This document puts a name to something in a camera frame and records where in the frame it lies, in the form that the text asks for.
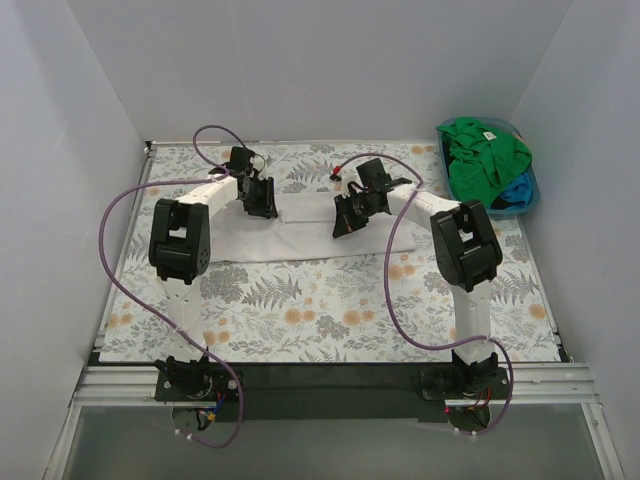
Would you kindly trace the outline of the white t-shirt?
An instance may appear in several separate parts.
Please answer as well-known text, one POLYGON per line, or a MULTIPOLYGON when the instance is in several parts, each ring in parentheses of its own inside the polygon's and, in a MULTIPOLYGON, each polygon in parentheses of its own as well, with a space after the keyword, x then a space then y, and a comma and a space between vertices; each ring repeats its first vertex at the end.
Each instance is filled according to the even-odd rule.
POLYGON ((382 254, 395 218, 373 216, 365 228, 335 239, 336 212, 330 192, 278 194, 278 217, 248 215, 233 201, 214 215, 210 261, 265 263, 382 254))

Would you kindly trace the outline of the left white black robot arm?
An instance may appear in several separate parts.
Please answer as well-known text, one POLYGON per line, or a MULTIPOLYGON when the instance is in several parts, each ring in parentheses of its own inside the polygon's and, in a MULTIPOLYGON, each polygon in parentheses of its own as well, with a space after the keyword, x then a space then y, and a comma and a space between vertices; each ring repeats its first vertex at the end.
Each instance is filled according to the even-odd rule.
POLYGON ((211 220, 235 201, 250 216, 276 218, 274 179, 263 174, 265 166, 266 160, 253 150, 234 147, 206 183, 178 198, 160 199, 154 207, 149 261, 175 325, 168 358, 155 365, 171 386, 193 400, 209 397, 219 384, 210 370, 198 300, 211 261, 211 220))

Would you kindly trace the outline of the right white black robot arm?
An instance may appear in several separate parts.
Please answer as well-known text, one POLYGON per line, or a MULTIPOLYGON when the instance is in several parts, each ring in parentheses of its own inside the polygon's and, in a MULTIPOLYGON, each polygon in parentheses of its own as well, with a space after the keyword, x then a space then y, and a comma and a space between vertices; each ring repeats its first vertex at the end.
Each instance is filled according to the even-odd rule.
POLYGON ((450 351, 451 360, 423 376, 422 388, 440 398, 471 398, 488 391, 499 370, 489 296, 503 254, 485 207, 477 200, 458 202, 423 191, 418 173, 393 178, 383 165, 387 155, 365 153, 358 158, 362 163, 355 179, 340 166, 330 174, 340 186, 333 237, 363 229, 377 214, 393 217, 393 231, 408 220, 429 232, 439 273, 451 288, 461 337, 442 347, 450 351))

